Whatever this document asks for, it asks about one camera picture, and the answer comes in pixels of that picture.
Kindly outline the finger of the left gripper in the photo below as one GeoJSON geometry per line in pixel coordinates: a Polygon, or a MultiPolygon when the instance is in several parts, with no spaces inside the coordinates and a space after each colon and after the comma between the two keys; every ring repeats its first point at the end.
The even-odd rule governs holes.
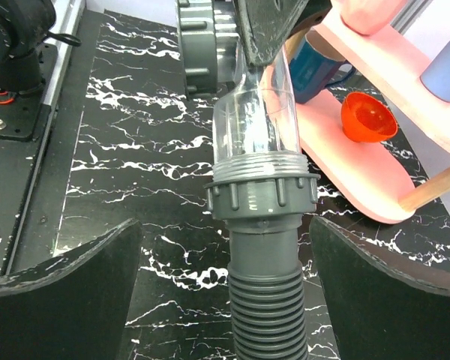
{"type": "Polygon", "coordinates": [[[248,67],[265,67],[274,61],[307,6],[308,0],[234,2],[248,67]]]}

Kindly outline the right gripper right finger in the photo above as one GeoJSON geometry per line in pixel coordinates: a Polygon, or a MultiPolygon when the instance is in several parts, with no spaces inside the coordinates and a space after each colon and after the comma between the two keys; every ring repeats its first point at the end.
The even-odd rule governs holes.
{"type": "Polygon", "coordinates": [[[450,359],[450,272],[323,217],[309,235],[342,359],[450,359]]]}

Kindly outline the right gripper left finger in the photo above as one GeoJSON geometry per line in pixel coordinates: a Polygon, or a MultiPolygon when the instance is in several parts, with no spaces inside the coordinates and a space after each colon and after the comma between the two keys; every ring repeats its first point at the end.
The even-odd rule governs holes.
{"type": "Polygon", "coordinates": [[[34,267],[0,277],[0,359],[115,359],[140,260],[126,220],[34,267]]]}

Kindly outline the clear plastic canister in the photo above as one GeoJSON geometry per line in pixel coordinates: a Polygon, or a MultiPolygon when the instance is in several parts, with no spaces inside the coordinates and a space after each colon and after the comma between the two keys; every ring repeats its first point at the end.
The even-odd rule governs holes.
{"type": "Polygon", "coordinates": [[[214,175],[304,172],[284,49],[271,65],[250,66],[230,2],[178,1],[177,18],[186,95],[207,98],[228,88],[214,105],[214,175]]]}

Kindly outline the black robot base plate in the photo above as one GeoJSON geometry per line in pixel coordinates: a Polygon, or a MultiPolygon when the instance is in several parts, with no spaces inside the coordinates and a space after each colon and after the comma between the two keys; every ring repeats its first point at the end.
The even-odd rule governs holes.
{"type": "Polygon", "coordinates": [[[72,50],[39,137],[0,140],[0,276],[50,257],[76,148],[95,45],[72,50]]]}

